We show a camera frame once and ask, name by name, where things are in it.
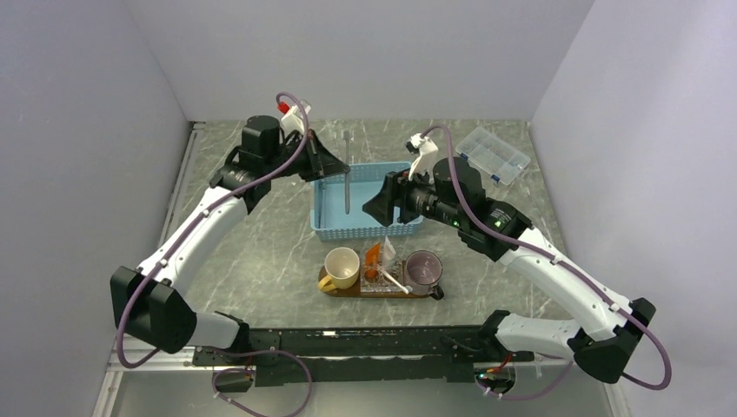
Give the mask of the purple ceramic mug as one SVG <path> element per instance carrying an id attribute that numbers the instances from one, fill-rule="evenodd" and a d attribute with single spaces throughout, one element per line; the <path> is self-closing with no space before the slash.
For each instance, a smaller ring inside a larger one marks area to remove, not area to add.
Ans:
<path id="1" fill-rule="evenodd" d="M 445 296 L 440 287 L 443 266 L 437 255 L 427 250 L 418 250 L 408 256 L 404 263 L 404 276 L 409 293 L 429 296 L 439 301 Z"/>

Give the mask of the light blue plastic basket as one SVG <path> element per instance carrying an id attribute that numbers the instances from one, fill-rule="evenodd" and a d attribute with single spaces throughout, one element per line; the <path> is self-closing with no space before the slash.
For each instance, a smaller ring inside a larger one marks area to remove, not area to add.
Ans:
<path id="1" fill-rule="evenodd" d="M 374 197 L 391 171 L 402 171 L 409 162 L 368 162 L 350 166 L 350 214 L 344 212 L 344 175 L 337 175 L 312 182 L 313 199 L 310 210 L 310 226 L 322 242 L 383 238 L 384 236 L 415 235 L 423 222 L 420 216 L 412 222 L 393 223 L 383 227 L 362 211 L 363 203 Z M 320 181 L 327 184 L 325 228 L 317 226 Z"/>

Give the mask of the clear plastic compartment box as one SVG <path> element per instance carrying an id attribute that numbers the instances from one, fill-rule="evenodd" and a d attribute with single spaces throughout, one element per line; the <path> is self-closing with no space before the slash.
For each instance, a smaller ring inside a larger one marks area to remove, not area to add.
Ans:
<path id="1" fill-rule="evenodd" d="M 458 142 L 455 152 L 504 186 L 510 185 L 530 163 L 529 156 L 481 126 Z"/>

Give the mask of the brown wooden oval tray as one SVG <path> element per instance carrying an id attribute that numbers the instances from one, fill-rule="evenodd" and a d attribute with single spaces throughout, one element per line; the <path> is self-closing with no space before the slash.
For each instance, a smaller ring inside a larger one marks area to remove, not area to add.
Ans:
<path id="1" fill-rule="evenodd" d="M 425 299 L 430 297 L 430 295 L 416 295 L 412 293 L 405 295 L 384 277 L 381 279 L 377 277 L 376 282 L 368 282 L 364 279 L 363 272 L 364 267 L 361 267 L 358 280 L 351 288 L 338 289 L 323 293 L 332 297 L 363 299 Z M 322 268 L 318 274 L 317 283 L 324 274 L 325 269 Z"/>

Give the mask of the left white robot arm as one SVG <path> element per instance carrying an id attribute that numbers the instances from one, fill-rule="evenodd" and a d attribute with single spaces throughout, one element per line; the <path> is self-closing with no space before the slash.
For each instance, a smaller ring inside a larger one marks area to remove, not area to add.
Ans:
<path id="1" fill-rule="evenodd" d="M 250 117 L 240 144 L 227 154 L 185 222 L 137 267 L 120 267 L 111 276 L 116 349 L 121 351 L 123 337 L 130 335 L 156 351 L 214 348 L 227 364 L 243 362 L 252 348 L 249 324 L 225 313 L 197 313 L 184 293 L 220 241 L 268 194 L 272 180 L 297 175 L 314 182 L 349 171 L 314 130 L 286 118 Z"/>

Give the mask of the orange capped toothpaste tube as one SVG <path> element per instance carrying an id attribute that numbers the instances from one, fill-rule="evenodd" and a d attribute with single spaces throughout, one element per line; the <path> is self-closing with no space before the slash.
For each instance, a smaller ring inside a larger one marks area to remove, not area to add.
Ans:
<path id="1" fill-rule="evenodd" d="M 377 267 L 381 257 L 381 243 L 377 242 L 373 247 L 369 248 L 364 256 L 364 272 L 363 277 L 368 282 L 376 282 Z"/>

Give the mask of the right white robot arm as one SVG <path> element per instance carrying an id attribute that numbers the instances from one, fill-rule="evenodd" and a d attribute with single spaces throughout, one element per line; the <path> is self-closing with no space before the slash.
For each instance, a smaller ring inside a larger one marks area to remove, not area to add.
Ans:
<path id="1" fill-rule="evenodd" d="M 486 234 L 463 209 L 453 187 L 451 162 L 465 202 L 495 235 Z M 467 247 L 528 278 L 570 314 L 567 321 L 554 321 L 495 310 L 478 333 L 479 349 L 487 359 L 535 352 L 571 360 L 601 382 L 613 384 L 625 376 L 655 306 L 645 298 L 630 301 L 571 272 L 572 262 L 529 218 L 486 195 L 481 174 L 463 158 L 440 160 L 432 175 L 411 178 L 406 169 L 387 173 L 362 210 L 383 226 L 423 216 L 455 228 Z"/>

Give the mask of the clear acrylic toothbrush holder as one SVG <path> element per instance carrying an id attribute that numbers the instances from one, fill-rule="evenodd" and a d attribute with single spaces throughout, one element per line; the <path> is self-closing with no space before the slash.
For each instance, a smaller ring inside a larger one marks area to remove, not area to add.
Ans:
<path id="1" fill-rule="evenodd" d="M 367 252 L 359 280 L 362 295 L 407 295 L 402 265 L 393 256 Z"/>

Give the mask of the yellow ceramic mug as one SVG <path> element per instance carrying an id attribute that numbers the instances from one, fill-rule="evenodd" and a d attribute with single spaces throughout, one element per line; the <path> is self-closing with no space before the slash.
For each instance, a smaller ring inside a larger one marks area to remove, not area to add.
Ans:
<path id="1" fill-rule="evenodd" d="M 329 292 L 351 288 L 358 280 L 362 263 L 352 248 L 339 247 L 326 255 L 323 266 L 325 274 L 317 288 L 322 292 Z"/>

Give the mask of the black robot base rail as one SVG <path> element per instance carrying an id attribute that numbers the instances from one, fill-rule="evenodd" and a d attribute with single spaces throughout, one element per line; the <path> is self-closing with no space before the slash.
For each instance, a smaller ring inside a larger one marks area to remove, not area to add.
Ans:
<path id="1" fill-rule="evenodd" d="M 531 362 L 530 352 L 506 354 L 479 337 L 479 326 L 378 328 L 253 328 L 253 360 L 198 348 L 196 367 L 246 365 L 258 387 L 304 382 L 444 380 L 472 382 L 484 367 Z"/>

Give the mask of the grey toothbrush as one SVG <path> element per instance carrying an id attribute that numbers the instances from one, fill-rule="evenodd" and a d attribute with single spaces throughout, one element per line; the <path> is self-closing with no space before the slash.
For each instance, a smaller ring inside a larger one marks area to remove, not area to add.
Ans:
<path id="1" fill-rule="evenodd" d="M 345 142 L 345 162 L 347 166 L 350 163 L 350 144 L 353 140 L 353 135 L 350 130 L 344 130 L 342 132 L 342 139 Z M 350 214 L 350 171 L 344 175 L 344 212 L 346 215 Z"/>
<path id="2" fill-rule="evenodd" d="M 317 226 L 318 228 L 325 228 L 325 215 L 326 215 L 326 198 L 327 198 L 327 184 L 325 181 L 320 181 L 319 185 L 319 208 L 317 209 Z"/>

